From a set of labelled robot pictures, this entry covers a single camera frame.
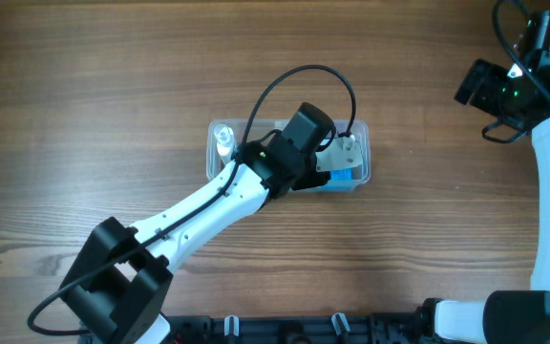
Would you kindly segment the blue lozenge box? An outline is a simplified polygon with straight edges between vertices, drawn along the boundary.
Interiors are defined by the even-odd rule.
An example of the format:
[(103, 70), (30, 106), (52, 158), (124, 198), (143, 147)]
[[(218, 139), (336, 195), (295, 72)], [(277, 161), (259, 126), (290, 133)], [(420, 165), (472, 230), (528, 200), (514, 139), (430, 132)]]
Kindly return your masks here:
[(330, 180), (323, 186), (327, 191), (351, 191), (357, 183), (353, 178), (353, 169), (333, 170), (330, 172)]

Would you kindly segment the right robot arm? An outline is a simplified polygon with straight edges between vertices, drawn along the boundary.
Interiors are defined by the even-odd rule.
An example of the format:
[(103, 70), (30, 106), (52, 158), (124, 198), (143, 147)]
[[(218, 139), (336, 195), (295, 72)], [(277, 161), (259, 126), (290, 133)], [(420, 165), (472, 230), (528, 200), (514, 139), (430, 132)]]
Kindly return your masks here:
[(526, 28), (516, 46), (504, 38), (492, 9), (496, 37), (514, 65), (477, 60), (455, 100), (496, 118), (481, 135), (505, 125), (513, 143), (532, 141), (539, 171), (539, 243), (529, 290), (496, 290), (475, 302), (428, 299), (416, 312), (415, 332), (445, 343), (550, 343), (550, 11), (523, 16)]

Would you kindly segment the white spray bottle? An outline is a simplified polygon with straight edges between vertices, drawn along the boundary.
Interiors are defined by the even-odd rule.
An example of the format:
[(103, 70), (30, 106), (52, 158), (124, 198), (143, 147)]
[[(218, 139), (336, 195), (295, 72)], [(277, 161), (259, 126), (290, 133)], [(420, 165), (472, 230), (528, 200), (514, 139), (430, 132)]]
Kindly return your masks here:
[(218, 124), (213, 130), (213, 135), (216, 140), (217, 152), (224, 165), (232, 161), (233, 152), (237, 148), (234, 131), (225, 124)]

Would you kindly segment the white green medicine box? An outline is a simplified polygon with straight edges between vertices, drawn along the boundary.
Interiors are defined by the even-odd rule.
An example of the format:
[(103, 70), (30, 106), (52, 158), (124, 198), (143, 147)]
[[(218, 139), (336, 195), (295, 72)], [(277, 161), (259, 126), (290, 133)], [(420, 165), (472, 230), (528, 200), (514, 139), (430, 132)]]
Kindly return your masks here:
[(354, 135), (336, 138), (324, 151), (317, 152), (317, 166), (322, 171), (355, 168), (364, 163), (364, 149)]

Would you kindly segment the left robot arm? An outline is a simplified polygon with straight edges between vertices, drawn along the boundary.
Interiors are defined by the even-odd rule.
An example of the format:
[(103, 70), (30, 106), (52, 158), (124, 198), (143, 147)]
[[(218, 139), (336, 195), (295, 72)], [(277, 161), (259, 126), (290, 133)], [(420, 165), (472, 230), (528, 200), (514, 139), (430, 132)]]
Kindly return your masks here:
[(328, 179), (320, 143), (276, 137), (241, 145), (211, 182), (167, 210), (124, 226), (98, 224), (61, 285), (61, 299), (102, 343), (160, 343), (161, 307), (174, 274), (227, 227), (289, 190)]

